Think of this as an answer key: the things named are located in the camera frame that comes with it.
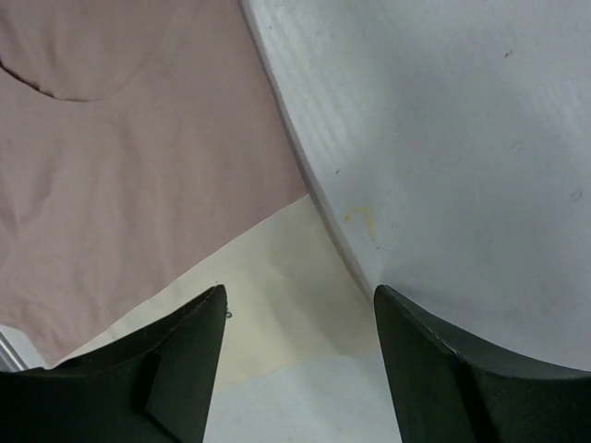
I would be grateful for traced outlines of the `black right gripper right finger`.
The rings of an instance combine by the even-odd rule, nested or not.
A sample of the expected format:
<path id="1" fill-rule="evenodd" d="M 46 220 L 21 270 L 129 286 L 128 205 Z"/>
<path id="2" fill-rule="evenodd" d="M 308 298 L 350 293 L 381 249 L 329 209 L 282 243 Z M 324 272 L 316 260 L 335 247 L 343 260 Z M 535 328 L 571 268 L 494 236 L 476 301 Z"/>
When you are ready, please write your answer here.
<path id="1" fill-rule="evenodd" d="M 374 312 L 402 441 L 589 441 L 588 372 L 485 341 L 387 285 Z"/>

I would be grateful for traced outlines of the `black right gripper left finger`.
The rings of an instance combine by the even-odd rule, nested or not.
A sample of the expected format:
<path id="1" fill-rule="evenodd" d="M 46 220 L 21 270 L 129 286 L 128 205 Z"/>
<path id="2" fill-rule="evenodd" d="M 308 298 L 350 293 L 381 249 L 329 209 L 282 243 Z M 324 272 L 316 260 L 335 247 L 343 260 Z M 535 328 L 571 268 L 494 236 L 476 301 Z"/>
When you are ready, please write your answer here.
<path id="1" fill-rule="evenodd" d="M 226 290 L 214 286 L 52 369 L 2 373 L 2 441 L 202 441 L 226 310 Z"/>

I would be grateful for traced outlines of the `pink underwear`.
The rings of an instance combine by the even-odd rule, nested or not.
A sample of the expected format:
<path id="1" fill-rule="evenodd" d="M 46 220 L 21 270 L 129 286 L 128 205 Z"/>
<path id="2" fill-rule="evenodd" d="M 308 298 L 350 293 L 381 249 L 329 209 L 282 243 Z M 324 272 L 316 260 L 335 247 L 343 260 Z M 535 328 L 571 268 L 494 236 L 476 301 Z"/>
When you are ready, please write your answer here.
<path id="1" fill-rule="evenodd" d="M 236 1 L 1 5 L 1 349 L 49 368 L 214 285 L 221 388 L 377 345 Z"/>

